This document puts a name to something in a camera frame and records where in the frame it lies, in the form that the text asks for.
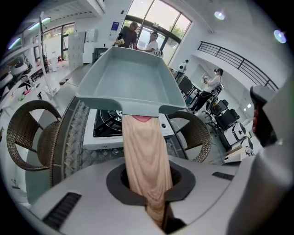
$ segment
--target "white box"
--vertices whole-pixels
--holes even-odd
[[[92,63],[93,62],[93,57],[92,53],[83,53],[83,63]]]
[[[86,42],[84,45],[84,53],[93,53],[94,52],[94,43]]]

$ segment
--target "balcony railing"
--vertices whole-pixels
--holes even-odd
[[[244,57],[238,55],[231,50],[211,44],[208,42],[201,41],[198,50],[211,54],[221,60],[234,66],[236,69],[244,73],[250,78],[255,84],[261,84],[272,90],[278,90],[277,85],[256,65],[246,60]]]

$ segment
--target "window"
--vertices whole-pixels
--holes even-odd
[[[44,32],[43,34],[43,50],[44,54],[50,59],[53,56],[65,56],[65,59],[68,59],[67,52],[68,50],[68,34],[74,32],[74,23],[66,24],[53,28]],[[39,37],[34,38],[34,43],[38,43]],[[38,61],[39,49],[38,47],[34,48],[35,59]]]
[[[171,61],[171,58],[173,57],[174,53],[175,53],[175,50],[177,49],[178,47],[178,43],[169,38],[164,46],[164,49],[162,50],[162,52],[164,53],[164,57],[163,57],[163,60],[164,62],[168,65]]]
[[[63,35],[74,33],[74,23],[63,26]]]
[[[62,39],[63,49],[68,49],[68,37]]]
[[[157,23],[170,31],[179,14],[173,7],[162,1],[155,0],[146,16],[146,20]]]
[[[34,44],[35,44],[35,43],[38,43],[38,42],[39,42],[39,37],[36,36],[36,37],[34,38]]]
[[[60,37],[60,35],[61,35],[61,27],[54,28],[44,33],[43,41],[46,41],[54,37]]]
[[[40,58],[39,47],[38,46],[34,47],[34,53],[35,53],[35,58]]]
[[[66,61],[68,60],[68,51],[67,50],[63,52],[63,59]]]
[[[128,15],[144,18],[153,0],[134,0]]]
[[[182,39],[188,29],[191,21],[188,20],[184,15],[180,15],[179,19],[175,23],[173,30],[171,31],[175,36]]]
[[[129,26],[132,21],[143,24],[140,34],[139,29],[136,30],[137,47],[140,49],[145,49],[148,45],[150,32],[158,32],[157,43],[163,50],[163,60],[167,65],[191,24],[191,21],[181,12],[161,0],[133,0],[123,26]]]

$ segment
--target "brown wicker chair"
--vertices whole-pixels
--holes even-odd
[[[185,126],[177,131],[181,132],[186,140],[187,148],[189,150],[202,145],[199,155],[192,161],[203,162],[208,156],[211,149],[211,136],[205,124],[195,115],[188,112],[178,111],[168,115],[169,119],[183,118],[189,120]]]
[[[30,114],[30,111],[36,109],[48,110],[56,117],[57,120],[47,127],[42,128]],[[22,105],[12,116],[7,129],[7,147],[15,164],[27,171],[41,171],[49,169],[50,161],[53,162],[54,158],[56,139],[61,123],[60,120],[60,114],[49,102],[35,100]],[[39,128],[43,131],[38,140],[37,150],[35,150],[33,149],[33,140]],[[32,166],[26,163],[19,155],[16,145],[36,152],[39,161],[43,166]]]

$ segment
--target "man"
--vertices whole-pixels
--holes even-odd
[[[178,71],[176,73],[176,76],[175,76],[175,80],[177,81],[184,73],[185,71],[187,70],[187,63],[189,63],[189,60],[185,60],[185,62],[181,63],[179,68],[178,68]]]
[[[191,110],[193,110],[193,114],[202,108],[205,102],[212,96],[213,89],[220,85],[223,72],[224,71],[219,68],[216,70],[216,76],[214,79],[211,81],[208,81],[207,79],[204,80],[204,83],[207,84],[207,88],[205,88],[204,91],[200,93],[200,96],[196,99],[195,104],[191,108]]]
[[[148,46],[146,47],[146,49],[139,49],[140,51],[144,51],[144,52],[148,52],[152,55],[154,55],[155,50],[158,49],[158,43],[156,41],[156,39],[158,38],[158,33],[157,32],[152,32],[150,33],[150,42],[148,44]]]
[[[137,22],[132,22],[130,27],[124,26],[123,29],[120,31],[118,40],[123,39],[124,44],[119,45],[121,47],[130,48],[130,45],[133,44],[133,49],[136,49],[137,44],[137,33],[135,30],[138,28]]]

